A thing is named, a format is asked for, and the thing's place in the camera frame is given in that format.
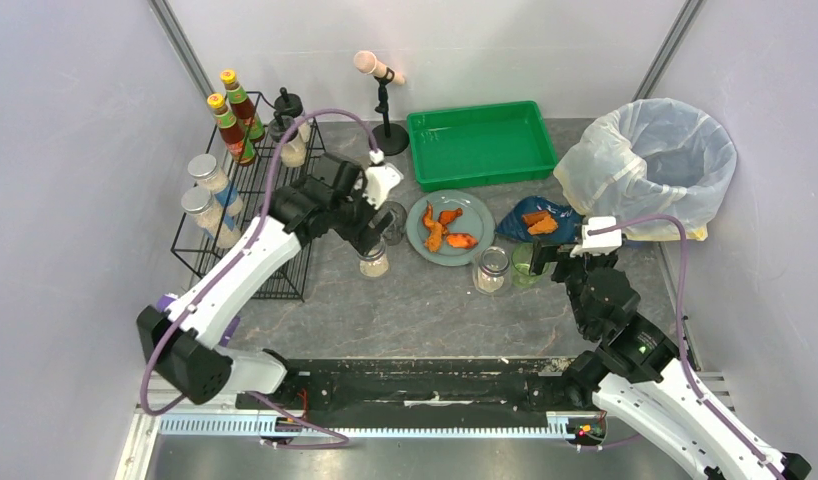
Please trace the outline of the glass jar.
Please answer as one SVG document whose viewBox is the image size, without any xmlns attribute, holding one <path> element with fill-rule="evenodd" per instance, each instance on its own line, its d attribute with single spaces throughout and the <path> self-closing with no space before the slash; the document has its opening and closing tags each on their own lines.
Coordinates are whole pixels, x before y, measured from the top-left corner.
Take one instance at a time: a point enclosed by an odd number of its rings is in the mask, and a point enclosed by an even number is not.
<svg viewBox="0 0 818 480">
<path fill-rule="evenodd" d="M 507 252 L 498 246 L 479 252 L 474 257 L 472 280 L 481 294 L 503 295 L 511 285 L 511 262 Z"/>
</svg>

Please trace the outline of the black lid spice jar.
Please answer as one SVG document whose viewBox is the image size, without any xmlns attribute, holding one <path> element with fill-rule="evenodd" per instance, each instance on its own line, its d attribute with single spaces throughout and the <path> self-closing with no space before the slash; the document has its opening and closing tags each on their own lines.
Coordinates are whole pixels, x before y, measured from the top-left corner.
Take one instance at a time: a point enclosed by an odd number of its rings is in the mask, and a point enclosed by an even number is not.
<svg viewBox="0 0 818 480">
<path fill-rule="evenodd" d="M 268 134 L 274 142 L 279 143 L 294 122 L 294 117 L 283 115 L 275 111 L 273 119 L 269 122 L 267 127 Z M 296 168 L 304 165 L 310 135 L 311 129 L 309 124 L 303 123 L 298 127 L 296 132 L 289 137 L 285 145 L 279 149 L 280 159 L 286 167 Z"/>
</svg>

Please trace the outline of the blue label spice jar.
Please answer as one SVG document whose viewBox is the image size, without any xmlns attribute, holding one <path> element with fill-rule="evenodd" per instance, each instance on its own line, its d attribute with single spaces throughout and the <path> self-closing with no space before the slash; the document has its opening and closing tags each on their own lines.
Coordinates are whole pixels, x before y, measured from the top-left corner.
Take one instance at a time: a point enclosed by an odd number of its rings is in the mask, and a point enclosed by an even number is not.
<svg viewBox="0 0 818 480">
<path fill-rule="evenodd" d="M 244 210 L 236 187 L 215 156 L 207 153 L 195 156 L 189 161 L 187 171 L 199 186 L 215 196 L 227 215 L 235 217 Z"/>
<path fill-rule="evenodd" d="M 240 240 L 240 229 L 209 190 L 192 187 L 182 195 L 180 203 L 184 212 L 215 240 L 218 248 L 232 248 Z"/>
</svg>

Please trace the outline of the sauce bottle yellow cap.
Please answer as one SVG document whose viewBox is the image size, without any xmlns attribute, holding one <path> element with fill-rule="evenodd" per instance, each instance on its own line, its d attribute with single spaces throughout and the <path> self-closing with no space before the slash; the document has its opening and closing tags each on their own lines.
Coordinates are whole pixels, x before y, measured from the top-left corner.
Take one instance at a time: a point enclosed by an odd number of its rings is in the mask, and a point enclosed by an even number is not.
<svg viewBox="0 0 818 480">
<path fill-rule="evenodd" d="M 253 144 L 225 97 L 220 93 L 213 93 L 207 97 L 206 103 L 232 159 L 242 166 L 252 165 L 256 161 Z"/>
</svg>

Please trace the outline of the green glass cup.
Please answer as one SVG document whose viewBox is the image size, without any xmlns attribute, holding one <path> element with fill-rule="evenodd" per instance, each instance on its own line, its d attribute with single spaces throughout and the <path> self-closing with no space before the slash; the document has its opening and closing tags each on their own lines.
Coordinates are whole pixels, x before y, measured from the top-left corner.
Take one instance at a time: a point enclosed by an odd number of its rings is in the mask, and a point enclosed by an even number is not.
<svg viewBox="0 0 818 480">
<path fill-rule="evenodd" d="M 535 285 L 543 274 L 534 274 L 530 271 L 533 256 L 533 244 L 521 243 L 511 254 L 512 283 L 519 288 L 528 288 Z"/>
</svg>

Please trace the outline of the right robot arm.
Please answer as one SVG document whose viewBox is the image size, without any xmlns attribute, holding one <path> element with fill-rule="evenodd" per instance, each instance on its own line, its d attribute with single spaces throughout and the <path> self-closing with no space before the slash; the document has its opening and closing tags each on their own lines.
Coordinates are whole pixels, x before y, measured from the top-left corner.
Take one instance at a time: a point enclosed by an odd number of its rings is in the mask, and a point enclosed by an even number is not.
<svg viewBox="0 0 818 480">
<path fill-rule="evenodd" d="M 780 451 L 743 425 L 684 363 L 685 350 L 638 311 L 640 296 L 617 255 L 532 244 L 529 270 L 555 266 L 580 334 L 596 343 L 564 371 L 577 406 L 619 417 L 693 479 L 805 479 L 810 463 Z"/>
</svg>

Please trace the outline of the small glass jar rice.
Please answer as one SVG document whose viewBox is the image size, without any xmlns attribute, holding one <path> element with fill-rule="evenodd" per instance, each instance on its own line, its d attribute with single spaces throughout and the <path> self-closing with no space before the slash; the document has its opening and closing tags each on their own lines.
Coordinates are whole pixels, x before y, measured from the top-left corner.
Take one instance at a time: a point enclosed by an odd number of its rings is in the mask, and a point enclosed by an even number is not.
<svg viewBox="0 0 818 480">
<path fill-rule="evenodd" d="M 359 271 L 366 278 L 380 278 L 390 270 L 387 245 L 380 242 L 366 254 L 360 254 Z"/>
</svg>

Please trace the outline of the black knob lid jar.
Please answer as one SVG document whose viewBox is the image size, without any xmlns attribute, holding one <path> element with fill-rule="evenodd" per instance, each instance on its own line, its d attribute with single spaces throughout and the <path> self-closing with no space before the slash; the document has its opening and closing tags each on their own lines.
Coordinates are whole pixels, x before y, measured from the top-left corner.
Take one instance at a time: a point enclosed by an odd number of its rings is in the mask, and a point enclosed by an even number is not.
<svg viewBox="0 0 818 480">
<path fill-rule="evenodd" d="M 299 95 L 291 93 L 286 87 L 279 89 L 279 95 L 274 101 L 274 107 L 293 120 L 297 120 L 305 115 L 302 100 Z M 298 128 L 298 134 L 304 143 L 308 143 L 311 138 L 311 124 L 309 121 L 303 123 Z"/>
</svg>

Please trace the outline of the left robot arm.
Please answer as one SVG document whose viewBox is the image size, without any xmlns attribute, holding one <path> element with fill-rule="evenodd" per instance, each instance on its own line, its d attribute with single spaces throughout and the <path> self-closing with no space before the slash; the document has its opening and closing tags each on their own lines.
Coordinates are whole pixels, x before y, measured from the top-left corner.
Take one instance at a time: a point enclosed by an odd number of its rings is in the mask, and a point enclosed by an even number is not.
<svg viewBox="0 0 818 480">
<path fill-rule="evenodd" d="M 280 357 L 222 346 L 228 325 L 280 267 L 328 231 L 360 254 L 372 250 L 385 225 L 371 221 L 402 179 L 386 161 L 362 167 L 325 153 L 310 174 L 276 189 L 268 212 L 196 286 L 167 308 L 148 306 L 138 315 L 150 369 L 195 405 L 220 393 L 274 392 L 287 374 Z"/>
</svg>

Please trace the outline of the smoky grey glass cup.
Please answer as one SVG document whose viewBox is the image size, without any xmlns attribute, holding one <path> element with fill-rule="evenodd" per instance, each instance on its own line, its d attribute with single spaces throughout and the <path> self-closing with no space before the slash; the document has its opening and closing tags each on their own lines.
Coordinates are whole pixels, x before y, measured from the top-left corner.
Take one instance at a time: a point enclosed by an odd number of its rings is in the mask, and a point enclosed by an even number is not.
<svg viewBox="0 0 818 480">
<path fill-rule="evenodd" d="M 396 201 L 386 201 L 381 211 L 391 215 L 391 221 L 382 233 L 382 237 L 388 246 L 395 246 L 401 243 L 405 236 L 405 225 L 407 211 L 405 207 Z"/>
</svg>

